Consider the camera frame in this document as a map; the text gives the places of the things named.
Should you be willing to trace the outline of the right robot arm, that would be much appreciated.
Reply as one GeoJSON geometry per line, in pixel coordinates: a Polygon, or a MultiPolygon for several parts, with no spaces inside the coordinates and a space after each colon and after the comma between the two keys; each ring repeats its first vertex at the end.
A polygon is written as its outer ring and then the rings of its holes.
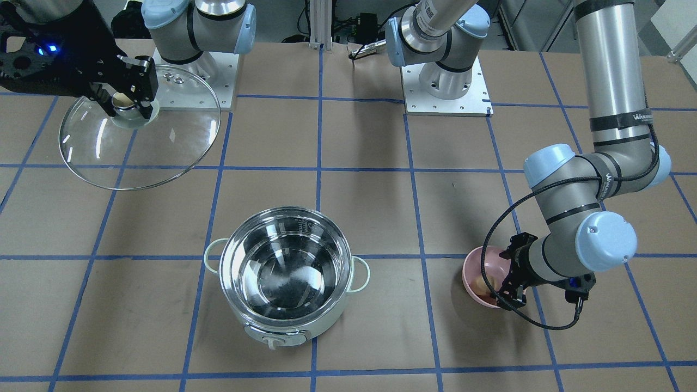
{"type": "MultiPolygon", "coordinates": [[[[247,54],[256,10],[246,1],[144,1],[142,26],[169,64],[205,52],[247,54]]],[[[3,1],[2,87],[23,94],[85,97],[117,114],[104,86],[124,94],[149,120],[158,90],[154,60],[129,57],[93,1],[3,1]]]]}

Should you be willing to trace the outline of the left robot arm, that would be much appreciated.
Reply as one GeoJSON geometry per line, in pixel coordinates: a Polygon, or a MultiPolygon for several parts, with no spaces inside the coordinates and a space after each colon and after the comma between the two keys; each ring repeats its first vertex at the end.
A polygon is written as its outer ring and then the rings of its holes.
{"type": "MultiPolygon", "coordinates": [[[[425,64],[420,84],[428,94],[463,97],[488,31],[488,17],[475,5],[421,1],[390,19],[391,63],[425,64]]],[[[480,304],[518,309],[528,288],[550,284],[581,308],[595,273],[623,265],[637,251],[634,228],[601,207],[607,198],[662,183],[671,171],[647,104],[634,11],[632,1],[573,2],[594,151],[577,155],[569,145],[555,144],[525,159],[525,178],[549,233],[516,234],[506,249],[468,254],[463,285],[480,304]]]]}

